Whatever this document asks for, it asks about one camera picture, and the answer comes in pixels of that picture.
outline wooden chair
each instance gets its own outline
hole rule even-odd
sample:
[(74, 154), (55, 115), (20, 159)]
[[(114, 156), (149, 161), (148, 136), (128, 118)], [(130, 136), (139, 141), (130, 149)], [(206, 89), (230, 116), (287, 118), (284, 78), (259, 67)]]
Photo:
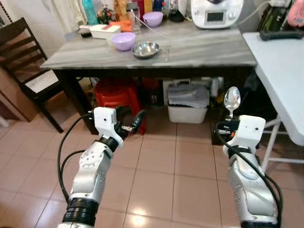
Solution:
[(53, 126), (63, 130), (44, 103), (62, 91), (52, 70), (41, 70), (47, 57), (24, 18), (0, 29), (0, 65), (18, 83), (24, 94), (38, 107)]

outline black cable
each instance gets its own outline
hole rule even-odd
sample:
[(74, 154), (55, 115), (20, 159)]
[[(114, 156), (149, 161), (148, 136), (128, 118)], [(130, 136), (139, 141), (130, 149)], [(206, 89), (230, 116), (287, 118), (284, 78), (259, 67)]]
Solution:
[(75, 151), (73, 153), (70, 153), (62, 162), (62, 165), (61, 165), (61, 168), (60, 168), (60, 175), (62, 177), (62, 182), (63, 182), (63, 170), (64, 170), (64, 167), (66, 165), (66, 162), (67, 160), (72, 157), (73, 155), (77, 154), (77, 153), (83, 153), (85, 150), (79, 150), (79, 151)]
[[(273, 187), (271, 186), (271, 184), (268, 182), (267, 178), (260, 172), (260, 170), (257, 169), (257, 167), (252, 164), (244, 155), (242, 155), (240, 152), (238, 152), (235, 148), (233, 148), (231, 145), (229, 145), (223, 138), (222, 136), (219, 134), (219, 125), (220, 124), (226, 124), (226, 122), (218, 122), (215, 124), (215, 132), (219, 138), (219, 140), (225, 145), (227, 146), (230, 150), (232, 150), (237, 156), (239, 156), (241, 159), (243, 159), (258, 175), (259, 177), (263, 180), (263, 182), (265, 183), (265, 185), (269, 188), (271, 194), (273, 195), (274, 199), (275, 199), (275, 203), (276, 203), (276, 207), (278, 210), (278, 215), (277, 215), (277, 222), (278, 222), (278, 227), (281, 227), (281, 218), (282, 218), (282, 211), (283, 211), (283, 198), (282, 199), (278, 199)], [(278, 189), (279, 195), (281, 190), (279, 190), (279, 186), (277, 183), (274, 184), (275, 187)]]
[(58, 149), (58, 155), (57, 155), (57, 173), (58, 173), (58, 179), (59, 179), (59, 184), (60, 184), (60, 187), (61, 187), (61, 190), (62, 190), (62, 193), (66, 199), (66, 202), (68, 203), (68, 198), (69, 198), (69, 195), (67, 193), (67, 190), (65, 189), (65, 186), (63, 184), (63, 180), (62, 180), (62, 173), (61, 173), (61, 170), (60, 170), (60, 157), (61, 157), (61, 150), (62, 150), (62, 145), (65, 141), (65, 139), (67, 138), (68, 134), (71, 132), (71, 130), (75, 127), (75, 125), (80, 121), (82, 120), (84, 117), (86, 116), (89, 116), (89, 114), (85, 114), (81, 117), (79, 117), (75, 123), (73, 123), (73, 125), (68, 129), (68, 131), (66, 132), (65, 136), (63, 137), (63, 139), (61, 140), (61, 143), (60, 143), (60, 146), (59, 146), (59, 149)]

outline gray marble tabletop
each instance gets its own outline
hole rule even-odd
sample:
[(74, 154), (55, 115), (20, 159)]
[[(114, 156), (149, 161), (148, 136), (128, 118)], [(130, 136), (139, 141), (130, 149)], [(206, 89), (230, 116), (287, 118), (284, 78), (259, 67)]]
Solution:
[(136, 36), (136, 41), (152, 40), (160, 45), (160, 52), (150, 59), (137, 59), (130, 51), (119, 52), (106, 40), (79, 36), (65, 43), (41, 67), (128, 69), (237, 67), (257, 64), (236, 28), (201, 30), (189, 21), (174, 23), (167, 20), (155, 30), (163, 36), (143, 27)]

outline stainless steel bowl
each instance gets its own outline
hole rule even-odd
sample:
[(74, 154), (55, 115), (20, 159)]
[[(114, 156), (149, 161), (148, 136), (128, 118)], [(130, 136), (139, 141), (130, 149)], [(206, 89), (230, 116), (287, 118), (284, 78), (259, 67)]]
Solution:
[(132, 54), (137, 58), (151, 58), (159, 51), (160, 46), (152, 41), (137, 43), (132, 47)]

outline red stool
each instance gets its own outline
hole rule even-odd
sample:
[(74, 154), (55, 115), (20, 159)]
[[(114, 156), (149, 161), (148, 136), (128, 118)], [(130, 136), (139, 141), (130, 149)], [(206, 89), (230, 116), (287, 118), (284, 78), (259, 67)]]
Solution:
[[(134, 116), (141, 110), (136, 85), (131, 79), (103, 78), (95, 86), (95, 96), (100, 107), (130, 106)], [(139, 131), (141, 134), (145, 133), (145, 121)]]

